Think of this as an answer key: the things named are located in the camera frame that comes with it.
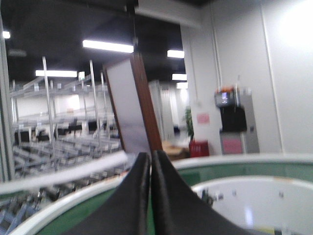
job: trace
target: pink sign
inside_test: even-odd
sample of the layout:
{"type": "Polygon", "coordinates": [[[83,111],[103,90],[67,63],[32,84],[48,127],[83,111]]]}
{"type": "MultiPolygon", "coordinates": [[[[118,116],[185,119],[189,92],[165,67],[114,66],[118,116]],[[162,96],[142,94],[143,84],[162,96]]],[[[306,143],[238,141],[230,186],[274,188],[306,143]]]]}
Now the pink sign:
{"type": "Polygon", "coordinates": [[[225,154],[243,153],[239,139],[223,139],[223,149],[225,154]]]}
{"type": "Polygon", "coordinates": [[[210,116],[209,116],[209,114],[198,114],[197,115],[197,122],[198,122],[198,124],[210,123],[210,116]]]}

